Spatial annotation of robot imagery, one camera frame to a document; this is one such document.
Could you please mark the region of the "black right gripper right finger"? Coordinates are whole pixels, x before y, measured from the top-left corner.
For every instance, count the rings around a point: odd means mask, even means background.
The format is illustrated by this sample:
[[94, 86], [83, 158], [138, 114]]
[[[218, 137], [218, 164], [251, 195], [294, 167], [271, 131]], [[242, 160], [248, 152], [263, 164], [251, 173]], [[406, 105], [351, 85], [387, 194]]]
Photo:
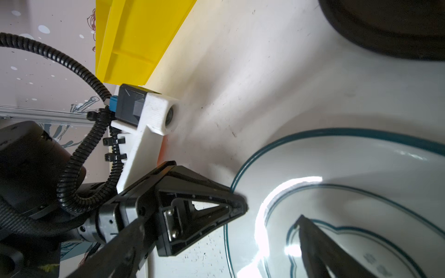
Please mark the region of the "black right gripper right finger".
[[295, 227], [299, 229], [302, 261], [309, 278], [375, 277], [304, 215]]

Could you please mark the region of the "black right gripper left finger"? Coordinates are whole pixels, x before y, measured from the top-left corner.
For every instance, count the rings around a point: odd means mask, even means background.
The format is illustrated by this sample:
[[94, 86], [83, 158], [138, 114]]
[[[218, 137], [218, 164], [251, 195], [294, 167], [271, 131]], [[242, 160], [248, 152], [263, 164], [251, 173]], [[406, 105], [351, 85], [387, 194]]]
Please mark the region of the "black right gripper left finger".
[[138, 218], [92, 258], [69, 275], [71, 278], [135, 278], [156, 242], [152, 221]]

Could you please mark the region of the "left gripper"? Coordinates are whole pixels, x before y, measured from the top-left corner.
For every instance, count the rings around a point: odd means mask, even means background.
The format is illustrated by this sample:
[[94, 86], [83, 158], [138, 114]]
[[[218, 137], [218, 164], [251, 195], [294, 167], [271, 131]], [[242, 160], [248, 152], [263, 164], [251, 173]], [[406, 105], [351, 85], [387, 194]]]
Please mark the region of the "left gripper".
[[246, 199], [227, 186], [167, 161], [93, 211], [77, 231], [85, 241], [108, 243], [133, 221], [148, 220], [157, 207], [161, 257], [179, 255], [248, 211]]

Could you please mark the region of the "white plate black flower outline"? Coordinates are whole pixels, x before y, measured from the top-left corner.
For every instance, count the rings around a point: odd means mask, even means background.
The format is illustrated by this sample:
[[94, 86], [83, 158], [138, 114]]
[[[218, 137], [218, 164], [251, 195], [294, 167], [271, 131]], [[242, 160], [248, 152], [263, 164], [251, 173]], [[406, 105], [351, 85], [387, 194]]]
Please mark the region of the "white plate black flower outline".
[[379, 278], [445, 275], [445, 146], [332, 128], [252, 155], [231, 191], [248, 212], [224, 227], [233, 278], [304, 278], [301, 216]]

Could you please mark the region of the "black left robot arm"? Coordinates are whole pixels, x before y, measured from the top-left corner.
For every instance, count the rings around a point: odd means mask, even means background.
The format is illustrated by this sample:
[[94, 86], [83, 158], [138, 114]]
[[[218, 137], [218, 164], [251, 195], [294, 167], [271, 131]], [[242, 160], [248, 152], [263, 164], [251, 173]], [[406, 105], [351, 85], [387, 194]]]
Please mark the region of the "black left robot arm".
[[1, 129], [1, 276], [56, 278], [64, 242], [95, 246], [74, 278], [135, 278], [248, 210], [244, 197], [169, 161], [100, 207], [69, 215], [56, 178], [69, 154], [33, 121]]

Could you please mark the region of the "yellow plastic bin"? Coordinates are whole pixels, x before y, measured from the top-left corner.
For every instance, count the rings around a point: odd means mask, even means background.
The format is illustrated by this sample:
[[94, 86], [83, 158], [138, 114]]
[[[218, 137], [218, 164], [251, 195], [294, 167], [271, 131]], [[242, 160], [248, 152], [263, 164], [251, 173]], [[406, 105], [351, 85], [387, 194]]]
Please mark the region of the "yellow plastic bin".
[[97, 78], [145, 85], [195, 1], [96, 1]]

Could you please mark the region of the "orange plate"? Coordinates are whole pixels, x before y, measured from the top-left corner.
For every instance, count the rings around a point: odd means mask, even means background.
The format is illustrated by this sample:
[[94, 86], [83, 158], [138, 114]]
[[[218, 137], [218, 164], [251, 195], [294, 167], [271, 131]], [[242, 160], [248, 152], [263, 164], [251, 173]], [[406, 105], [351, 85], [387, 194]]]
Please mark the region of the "orange plate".
[[158, 160], [157, 160], [158, 166], [166, 161], [166, 159], [165, 159], [166, 149], [167, 149], [167, 145], [163, 143], [161, 145], [161, 149], [160, 149]]

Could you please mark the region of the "aluminium frame post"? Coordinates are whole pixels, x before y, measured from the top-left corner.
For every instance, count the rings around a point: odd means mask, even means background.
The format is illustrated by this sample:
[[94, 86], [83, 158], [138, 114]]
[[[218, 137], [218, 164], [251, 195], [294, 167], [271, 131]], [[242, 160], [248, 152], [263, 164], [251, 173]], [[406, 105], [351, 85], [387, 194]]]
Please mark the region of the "aluminium frame post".
[[37, 123], [52, 125], [92, 126], [93, 122], [87, 120], [85, 114], [59, 111], [36, 110], [2, 105], [1, 119], [14, 121], [31, 120]]

